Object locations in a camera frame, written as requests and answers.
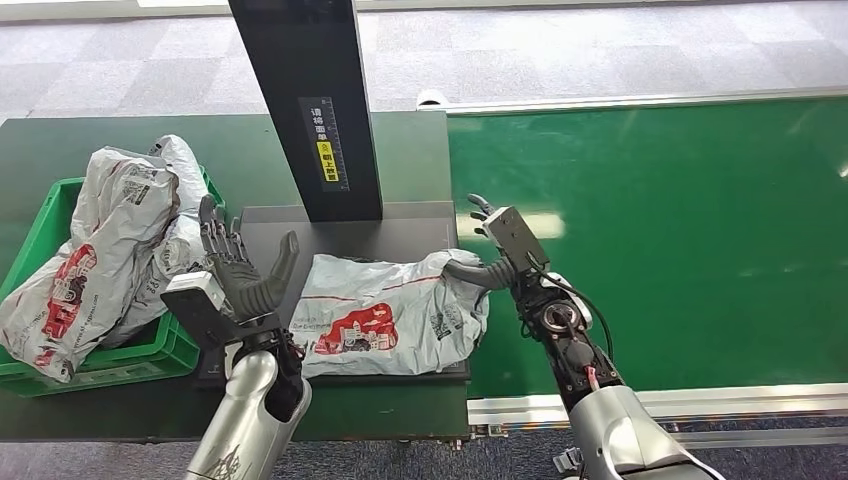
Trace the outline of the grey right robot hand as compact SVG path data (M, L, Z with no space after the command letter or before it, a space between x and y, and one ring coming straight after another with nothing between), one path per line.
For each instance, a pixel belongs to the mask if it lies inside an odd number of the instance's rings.
M474 219L486 221L496 211L484 197L478 194L470 193L467 195L467 199L478 207L477 211L470 213L470 216ZM457 260L450 260L444 267L444 273L486 290L509 289L516 278L512 263L504 257L483 266L471 266L462 264Z

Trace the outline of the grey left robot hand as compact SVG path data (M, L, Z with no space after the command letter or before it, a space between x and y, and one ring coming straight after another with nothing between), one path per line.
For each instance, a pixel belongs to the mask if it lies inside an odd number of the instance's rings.
M284 300L300 254L296 233L289 231L282 236L270 273L263 276L247 255L238 220L225 225L218 219L213 195L202 197L198 215L206 262L226 295L235 320L250 321L276 311Z

